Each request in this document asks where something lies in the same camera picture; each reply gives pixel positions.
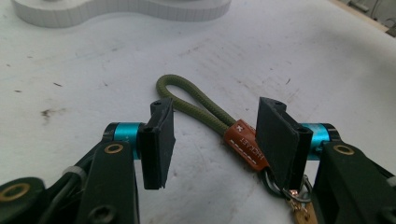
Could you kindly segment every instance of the black mechanical arm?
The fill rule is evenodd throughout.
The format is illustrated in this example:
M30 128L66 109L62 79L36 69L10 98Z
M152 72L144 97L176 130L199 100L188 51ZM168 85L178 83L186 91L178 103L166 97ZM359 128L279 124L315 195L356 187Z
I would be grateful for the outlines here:
M134 159L142 161L145 189L165 187L175 141L172 100L156 101L147 124L109 124L50 188L35 177L0 186L0 223L139 223Z

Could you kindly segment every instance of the dark stain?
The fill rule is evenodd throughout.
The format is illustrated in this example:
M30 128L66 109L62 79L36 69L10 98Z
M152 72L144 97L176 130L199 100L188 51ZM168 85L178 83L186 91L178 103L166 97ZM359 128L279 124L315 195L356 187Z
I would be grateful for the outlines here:
M44 117L44 120L46 122L50 122L50 115L53 113L54 111L51 109L46 109L44 111L41 111L41 116Z
M41 113L41 116L43 116L44 121L46 121L45 124L48 124L50 122L50 117L52 115L54 115L55 113L61 113L62 114L64 111L66 111L65 108L62 108L62 109L59 109L59 110L46 109L46 110L41 111L40 113Z

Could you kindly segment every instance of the screw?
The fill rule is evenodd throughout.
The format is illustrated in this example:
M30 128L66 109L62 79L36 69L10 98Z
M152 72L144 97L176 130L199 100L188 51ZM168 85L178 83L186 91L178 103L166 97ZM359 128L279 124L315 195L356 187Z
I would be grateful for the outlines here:
M111 205L99 205L93 208L88 215L91 224L109 224L116 219L117 210Z

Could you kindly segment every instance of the metal ring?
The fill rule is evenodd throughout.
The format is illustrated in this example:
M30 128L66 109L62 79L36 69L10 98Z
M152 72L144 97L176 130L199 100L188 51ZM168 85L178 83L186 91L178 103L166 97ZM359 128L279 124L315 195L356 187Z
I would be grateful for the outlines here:
M271 173L271 171L269 169L264 169L263 175L264 175L264 179L262 181L265 181L268 188L274 194L284 197L285 195L283 194L282 190L280 190L279 186L277 185L277 183L274 179L274 175Z
M114 154L114 153L120 152L121 150L123 150L123 145L121 145L121 144L111 144L110 146L107 146L105 148L105 153Z
M348 156L355 154L355 151L352 148L342 146L342 145L334 146L333 149L341 154L348 155Z
M14 195L10 195L8 196L7 193L9 193L10 191L14 190L14 189L18 189L21 188L21 191L14 194ZM23 196L24 194L26 194L29 191L30 185L26 184L26 183L20 183L20 184L15 184L12 186L9 186L8 188L4 189L3 191L0 192L0 202L11 202L14 201L16 199L19 199L21 196Z
M299 203L310 203L311 202L311 192L312 192L312 185L308 180L308 176L304 175L303 176L303 184L306 187L306 190L308 191L308 197L307 198L302 198L300 194L298 195L293 195L291 194L290 190L287 189L282 189L283 193L288 197L289 199L292 199L294 201L297 201Z

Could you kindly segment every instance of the black cable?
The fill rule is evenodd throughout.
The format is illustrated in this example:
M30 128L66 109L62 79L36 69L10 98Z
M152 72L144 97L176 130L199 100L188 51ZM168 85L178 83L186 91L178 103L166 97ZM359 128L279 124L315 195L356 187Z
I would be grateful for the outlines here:
M53 198L52 202L49 204L49 207L46 209L46 211L43 213L43 215L41 216L41 218L37 223L38 224L51 223L53 217L57 213L58 208L62 205L62 201L65 199L67 195L70 194L70 192L72 192L73 189L76 188L78 183L79 183L79 176L72 175L67 181L67 183L64 185L64 187Z
M374 11L376 9L376 6L378 5L379 0L376 0L373 6L373 10L371 12L370 18L373 19L374 18Z

